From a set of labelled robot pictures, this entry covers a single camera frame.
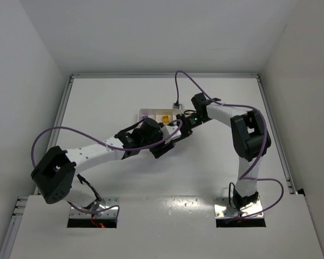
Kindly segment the yellow lego brick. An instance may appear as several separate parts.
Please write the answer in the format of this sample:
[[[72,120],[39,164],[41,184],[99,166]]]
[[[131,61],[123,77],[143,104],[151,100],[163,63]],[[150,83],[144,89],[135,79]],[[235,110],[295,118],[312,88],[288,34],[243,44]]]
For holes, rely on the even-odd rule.
[[[164,124],[169,124],[169,123],[170,123],[169,116],[167,116],[167,115],[162,116],[162,122],[163,122]]]

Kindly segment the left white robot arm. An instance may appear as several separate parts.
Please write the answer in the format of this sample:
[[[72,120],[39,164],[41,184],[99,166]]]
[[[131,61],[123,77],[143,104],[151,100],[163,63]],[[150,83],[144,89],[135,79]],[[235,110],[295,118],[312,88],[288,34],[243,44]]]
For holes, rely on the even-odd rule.
[[[89,208],[100,200],[95,188],[81,174],[106,162],[124,160],[148,149],[155,158],[174,147],[182,136],[183,121],[164,125],[145,118],[105,141],[74,149],[51,147],[35,165],[31,178],[47,204],[61,200]]]

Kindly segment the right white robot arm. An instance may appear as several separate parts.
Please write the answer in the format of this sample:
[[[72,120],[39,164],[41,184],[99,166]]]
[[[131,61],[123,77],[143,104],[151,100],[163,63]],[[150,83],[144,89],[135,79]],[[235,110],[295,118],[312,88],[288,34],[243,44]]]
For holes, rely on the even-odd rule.
[[[189,137],[192,129],[210,120],[223,123],[231,129],[233,147],[239,157],[238,179],[234,184],[231,205],[239,210],[258,200],[257,180],[260,159],[271,146],[271,139],[262,115],[253,108],[240,109],[216,104],[196,94],[191,102],[194,112],[176,115],[183,122],[181,139]]]

